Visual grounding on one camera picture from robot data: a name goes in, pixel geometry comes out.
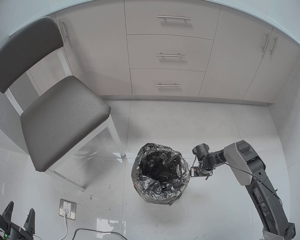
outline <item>gray seat cushion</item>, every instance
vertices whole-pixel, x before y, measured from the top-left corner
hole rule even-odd
[[[109,115],[110,106],[76,77],[55,84],[21,115],[35,169],[45,172]]]

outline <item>drawer handle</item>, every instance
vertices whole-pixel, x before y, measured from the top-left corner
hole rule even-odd
[[[162,52],[160,52],[160,54],[156,55],[157,57],[178,57],[178,58],[185,58],[185,55],[180,55],[180,53],[178,53],[178,55],[172,55],[172,54],[163,54]]]
[[[265,41],[265,45],[264,45],[264,46],[262,46],[262,52],[264,52],[264,50],[265,50],[265,47],[266,47],[267,41],[268,41],[268,39],[269,39],[269,35],[270,35],[270,33],[268,33],[268,35],[266,34],[266,36],[267,36],[267,40]]]
[[[190,19],[191,19],[190,17],[185,17],[185,16],[177,17],[177,16],[165,16],[165,15],[160,15],[160,16],[157,16],[157,17],[158,17],[158,18],[183,19],[183,20],[190,20]]]
[[[176,83],[174,83],[174,85],[162,85],[159,83],[158,85],[155,85],[155,87],[180,87],[180,85],[177,85]]]
[[[274,40],[275,40],[274,46],[273,46],[272,50],[270,49],[270,52],[271,52],[271,54],[270,54],[270,55],[271,55],[271,56],[272,56],[272,54],[273,54],[274,47],[275,47],[275,45],[276,45],[276,42],[277,42],[277,38],[278,38],[278,37],[274,38]]]
[[[62,26],[62,24],[64,22],[62,22],[60,19],[58,20],[59,22],[59,26],[60,26],[60,30],[61,30],[61,34],[62,34],[62,39],[64,40],[64,42],[66,43],[67,42],[67,36],[65,35],[65,31],[64,31],[64,28]]]

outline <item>countertop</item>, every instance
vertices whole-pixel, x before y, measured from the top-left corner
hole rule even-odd
[[[34,11],[31,10],[31,16],[27,14],[28,20],[22,23],[19,20],[19,27],[11,28],[9,36],[17,32],[19,29],[30,23],[31,21],[51,14],[53,12],[59,11],[61,9],[93,0],[39,0],[37,3],[36,0],[32,0],[31,8],[34,8]],[[279,0],[205,0],[209,2],[218,3],[221,5],[225,5],[242,12],[248,13],[254,17],[257,17],[270,25],[276,27],[289,37],[291,37],[294,41],[300,44],[300,3],[298,0],[287,0],[287,1],[279,1]],[[24,11],[23,7],[19,7],[19,11]]]

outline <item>black trash bag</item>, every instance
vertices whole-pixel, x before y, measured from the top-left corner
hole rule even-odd
[[[147,143],[134,161],[131,178],[145,202],[171,206],[187,187],[190,171],[180,152]]]

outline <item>floor outlet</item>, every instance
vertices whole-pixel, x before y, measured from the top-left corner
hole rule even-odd
[[[76,203],[61,199],[59,204],[59,215],[63,217],[65,212],[67,212],[67,218],[75,220]]]

